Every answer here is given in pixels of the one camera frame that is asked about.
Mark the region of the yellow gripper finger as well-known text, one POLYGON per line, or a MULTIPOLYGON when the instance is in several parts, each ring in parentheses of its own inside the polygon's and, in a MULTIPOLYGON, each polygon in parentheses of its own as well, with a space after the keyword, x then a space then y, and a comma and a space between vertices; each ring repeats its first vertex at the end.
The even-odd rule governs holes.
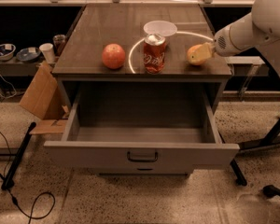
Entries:
POLYGON ((192 46, 189 49, 189 62, 191 64, 203 64, 206 60, 212 58, 214 53, 214 44, 210 42, 192 46))

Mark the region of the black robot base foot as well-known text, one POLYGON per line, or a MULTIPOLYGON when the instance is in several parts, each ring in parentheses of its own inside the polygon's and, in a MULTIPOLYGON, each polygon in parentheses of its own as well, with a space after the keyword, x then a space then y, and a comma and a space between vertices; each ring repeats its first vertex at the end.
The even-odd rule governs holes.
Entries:
POLYGON ((263 194, 267 197, 267 198, 273 198, 275 196, 279 196, 280 197, 280 189, 277 188, 274 185, 268 185, 265 186, 262 189, 263 194))

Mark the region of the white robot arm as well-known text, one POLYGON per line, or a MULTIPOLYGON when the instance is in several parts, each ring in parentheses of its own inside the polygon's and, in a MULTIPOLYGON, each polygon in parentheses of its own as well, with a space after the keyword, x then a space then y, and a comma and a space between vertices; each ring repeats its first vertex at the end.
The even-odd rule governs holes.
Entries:
POLYGON ((255 0, 251 12, 216 32, 211 42, 188 50, 190 64, 202 64, 255 48, 280 78, 280 0, 255 0))

